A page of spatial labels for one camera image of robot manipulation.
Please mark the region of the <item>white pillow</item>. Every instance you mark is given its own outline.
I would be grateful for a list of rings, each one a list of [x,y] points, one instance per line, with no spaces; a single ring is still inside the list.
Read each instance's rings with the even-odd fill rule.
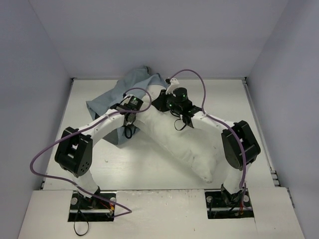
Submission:
[[[183,122],[169,112],[154,106],[136,115],[134,125],[154,140],[172,157],[191,169],[203,182],[216,179],[217,165],[225,159],[220,132],[183,126]]]

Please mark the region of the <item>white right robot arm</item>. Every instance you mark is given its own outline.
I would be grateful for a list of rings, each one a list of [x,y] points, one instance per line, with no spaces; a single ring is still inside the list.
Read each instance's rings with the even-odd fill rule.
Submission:
[[[249,166],[261,153],[260,146],[246,121],[231,122],[210,115],[188,98],[187,89],[178,87],[171,93],[161,90],[152,105],[160,112],[171,112],[178,116],[185,126],[220,133],[225,159],[231,169],[221,186],[220,198],[226,205],[232,205],[239,198],[245,186]]]

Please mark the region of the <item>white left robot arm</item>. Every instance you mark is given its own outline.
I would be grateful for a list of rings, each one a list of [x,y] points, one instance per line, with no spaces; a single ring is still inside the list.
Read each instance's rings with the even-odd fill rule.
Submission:
[[[54,159],[62,169],[73,175],[74,183],[82,188],[79,190],[83,195],[81,202],[88,209],[96,208],[100,202],[100,188],[90,172],[93,147],[106,136],[109,140],[120,136],[132,138],[136,131],[133,125],[135,112],[141,109],[142,104],[141,99],[133,95],[126,96],[87,126],[77,129],[68,127],[63,131],[62,137],[69,138],[58,144]]]

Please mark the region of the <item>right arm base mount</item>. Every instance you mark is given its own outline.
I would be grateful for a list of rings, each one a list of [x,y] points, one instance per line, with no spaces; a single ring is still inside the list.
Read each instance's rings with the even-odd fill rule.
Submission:
[[[242,193],[235,198],[234,202],[226,202],[220,190],[205,191],[204,194],[209,220],[254,218],[248,190],[245,192],[243,202],[241,202]]]

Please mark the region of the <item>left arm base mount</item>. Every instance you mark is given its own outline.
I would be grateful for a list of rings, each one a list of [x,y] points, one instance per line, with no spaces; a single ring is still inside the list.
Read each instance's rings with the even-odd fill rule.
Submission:
[[[95,197],[87,199],[73,191],[68,222],[113,222],[114,212],[115,205]]]

